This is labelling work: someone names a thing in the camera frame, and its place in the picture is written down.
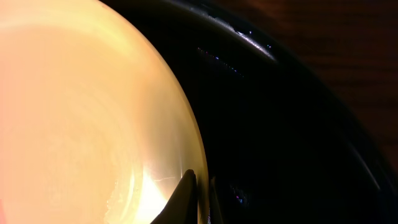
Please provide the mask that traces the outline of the yellow plate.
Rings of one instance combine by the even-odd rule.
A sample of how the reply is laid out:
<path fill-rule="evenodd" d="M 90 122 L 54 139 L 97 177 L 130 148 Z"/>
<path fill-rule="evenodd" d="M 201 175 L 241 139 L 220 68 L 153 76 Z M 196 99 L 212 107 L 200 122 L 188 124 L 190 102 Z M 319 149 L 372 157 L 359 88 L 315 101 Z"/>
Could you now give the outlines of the yellow plate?
<path fill-rule="evenodd" d="M 197 122 L 154 46 L 100 1 L 1 2 L 1 222 L 150 223 L 194 171 Z"/>

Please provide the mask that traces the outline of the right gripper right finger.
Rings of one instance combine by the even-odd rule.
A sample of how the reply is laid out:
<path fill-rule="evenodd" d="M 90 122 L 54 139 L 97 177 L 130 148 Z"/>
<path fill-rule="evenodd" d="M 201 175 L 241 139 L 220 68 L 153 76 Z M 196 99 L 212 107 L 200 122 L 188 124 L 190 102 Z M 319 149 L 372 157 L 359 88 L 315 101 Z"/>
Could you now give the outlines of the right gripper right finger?
<path fill-rule="evenodd" d="M 223 216 L 220 209 L 220 203 L 216 192 L 216 178 L 210 181 L 210 220 L 212 224 L 223 224 Z"/>

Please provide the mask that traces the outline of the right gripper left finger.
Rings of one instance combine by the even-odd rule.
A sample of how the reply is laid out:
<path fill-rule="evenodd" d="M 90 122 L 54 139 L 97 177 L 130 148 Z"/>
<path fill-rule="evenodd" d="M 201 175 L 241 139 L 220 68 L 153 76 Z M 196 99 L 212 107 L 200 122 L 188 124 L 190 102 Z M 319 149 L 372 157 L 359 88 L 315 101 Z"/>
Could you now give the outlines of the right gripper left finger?
<path fill-rule="evenodd" d="M 197 224 L 198 190 L 193 170 L 187 170 L 164 209 L 151 224 Z"/>

